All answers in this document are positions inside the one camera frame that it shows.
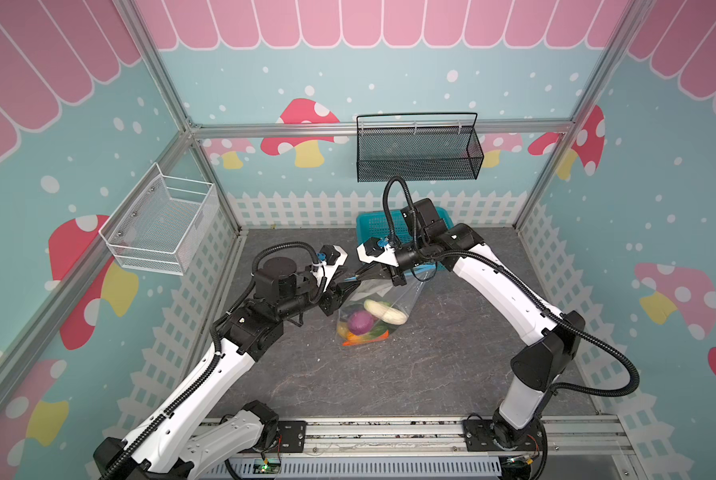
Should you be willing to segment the white radish toy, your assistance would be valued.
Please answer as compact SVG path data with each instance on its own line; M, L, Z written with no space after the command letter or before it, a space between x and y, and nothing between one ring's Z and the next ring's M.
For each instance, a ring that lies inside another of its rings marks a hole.
M400 326L408 321L406 313L382 302L367 299L364 301L363 307L374 317L390 325Z

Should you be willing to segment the purple onion toy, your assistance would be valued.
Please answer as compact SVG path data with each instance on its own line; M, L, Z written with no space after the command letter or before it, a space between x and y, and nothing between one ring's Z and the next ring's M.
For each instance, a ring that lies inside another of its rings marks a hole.
M360 310L351 315L347 322L348 331L355 336L362 336L369 333L375 323L375 317L365 310Z

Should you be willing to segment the teal plastic basket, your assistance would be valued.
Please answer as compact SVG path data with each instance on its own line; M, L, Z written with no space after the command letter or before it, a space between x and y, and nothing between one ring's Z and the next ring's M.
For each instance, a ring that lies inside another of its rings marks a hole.
M395 225L395 232L402 243L411 240L411 234L405 223L401 211L391 211ZM362 244L371 237L384 238L388 235L389 228L385 215L382 211L362 213L356 217L356 238L357 243Z

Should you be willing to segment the clear zip top bag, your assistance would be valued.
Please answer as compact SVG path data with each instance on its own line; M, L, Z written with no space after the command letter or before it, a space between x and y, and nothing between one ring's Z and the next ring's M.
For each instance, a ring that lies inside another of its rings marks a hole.
M431 264L405 274L404 285L389 279L363 281L335 313L336 333L343 346L387 340L411 318L424 286L437 273Z

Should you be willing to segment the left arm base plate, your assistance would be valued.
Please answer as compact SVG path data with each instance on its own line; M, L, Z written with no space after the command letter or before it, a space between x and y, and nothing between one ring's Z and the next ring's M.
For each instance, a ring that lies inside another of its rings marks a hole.
M279 421L275 430L265 428L261 440L241 453L303 453L307 426L306 421Z

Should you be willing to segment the orange carrot toy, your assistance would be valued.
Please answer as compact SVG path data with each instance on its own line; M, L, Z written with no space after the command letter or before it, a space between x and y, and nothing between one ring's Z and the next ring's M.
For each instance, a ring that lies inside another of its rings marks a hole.
M340 336L343 338L343 346L357 346L386 340L389 337L389 333L385 331L381 334L369 332L364 335L354 335L349 331L344 331Z

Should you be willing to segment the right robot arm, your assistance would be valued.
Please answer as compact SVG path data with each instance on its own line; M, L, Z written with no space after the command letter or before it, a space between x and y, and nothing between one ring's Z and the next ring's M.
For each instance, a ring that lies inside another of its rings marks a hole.
M559 390L602 398L625 397L637 390L640 375L632 361L585 332L585 320L579 313L564 313L536 294L497 258L473 228L463 223L448 227L428 199L402 209L401 215L410 241L400 243L390 230L384 238L371 237L361 243L357 248L364 265L360 276L382 272L399 284L406 273L424 263L441 264L493 305L524 344L511 360L511 384L492 416L492 437L499 448L513 450L539 429L543 409ZM581 342L621 364L628 374L627 382L598 389L560 381Z

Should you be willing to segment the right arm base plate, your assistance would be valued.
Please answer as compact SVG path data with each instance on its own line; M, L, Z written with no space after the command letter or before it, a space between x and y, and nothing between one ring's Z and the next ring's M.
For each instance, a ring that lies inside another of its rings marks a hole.
M468 417L462 421L462 430L468 452L539 452L545 437L536 419L516 429L505 420Z

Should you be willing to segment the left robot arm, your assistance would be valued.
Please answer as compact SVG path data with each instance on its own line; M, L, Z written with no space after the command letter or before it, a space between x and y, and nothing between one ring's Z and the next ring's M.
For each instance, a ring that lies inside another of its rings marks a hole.
M210 328L211 345L154 412L124 438L107 438L93 458L103 479L198 479L232 455L266 453L278 440L278 415L247 403L211 430L197 428L230 387L305 312L331 313L344 297L335 282L348 258L336 245L302 241L268 247L252 262L251 279Z

